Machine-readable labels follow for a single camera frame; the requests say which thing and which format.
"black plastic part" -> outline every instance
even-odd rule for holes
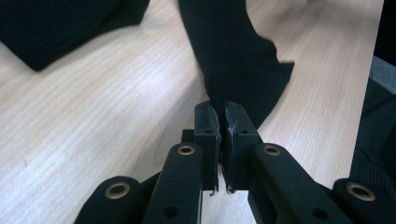
[[[223,172],[230,192],[248,190],[250,178],[246,174],[248,155],[262,143],[244,107],[227,102],[225,109],[227,135],[223,153]]]
[[[258,194],[250,190],[247,201],[258,224],[276,223],[277,212],[265,191]]]
[[[120,190],[126,190],[123,186],[111,188],[112,185],[119,183],[129,187],[126,195],[118,199],[108,198],[106,196],[108,189],[114,191],[113,195],[116,195]],[[139,183],[131,177],[116,176],[99,185],[88,201],[84,203],[75,223],[139,223],[141,218],[142,206]]]
[[[146,212],[146,209],[149,206],[149,201],[151,199],[152,192],[157,185],[158,178],[160,177],[161,172],[157,173],[156,175],[150,177],[149,179],[145,180],[140,184],[140,193],[141,197],[141,204],[142,204],[142,211],[143,213]]]
[[[194,142],[194,129],[185,129],[181,134],[182,143],[193,143]]]
[[[204,151],[203,190],[219,191],[218,163],[221,134],[218,116],[209,102],[198,104],[194,114],[194,143]]]
[[[332,192],[339,206],[355,223],[396,222],[396,203],[367,183],[339,179],[334,183]]]
[[[170,149],[142,223],[200,223],[202,159],[195,144]]]
[[[252,162],[277,211],[276,223],[351,223],[285,148],[258,145]]]

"black fabric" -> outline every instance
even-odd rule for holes
[[[369,79],[350,177],[396,201],[396,95]]]
[[[293,63],[279,63],[274,43],[256,34],[245,0],[179,0],[179,7],[220,125],[225,101],[232,101],[258,128],[289,82]]]
[[[0,41],[39,71],[91,38],[142,21],[149,0],[0,0]]]
[[[396,66],[396,1],[385,0],[375,41],[374,55]]]

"light wooden surface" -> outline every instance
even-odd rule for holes
[[[247,8],[278,58],[295,61],[262,139],[331,187],[349,173],[382,0]],[[175,0],[151,0],[139,26],[95,38],[40,73],[0,44],[0,223],[72,223],[107,178],[154,175],[204,100]],[[203,223],[254,223],[246,196],[205,193]]]

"black cloth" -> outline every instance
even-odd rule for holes
[[[385,0],[375,41],[374,55],[396,66],[396,1]]]
[[[39,71],[102,33],[142,21],[149,0],[0,0],[0,41]]]
[[[350,177],[382,189],[396,201],[396,95],[371,78]]]
[[[179,7],[220,126],[225,101],[233,101],[258,128],[289,82],[293,63],[279,63],[274,43],[256,34],[245,0],[179,0]]]

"knit fabric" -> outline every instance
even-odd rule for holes
[[[293,63],[279,63],[274,43],[256,34],[245,0],[179,0],[179,6],[220,126],[225,102],[232,101],[260,127],[289,82]]]
[[[39,71],[102,33],[142,21],[149,0],[1,0],[0,41]]]

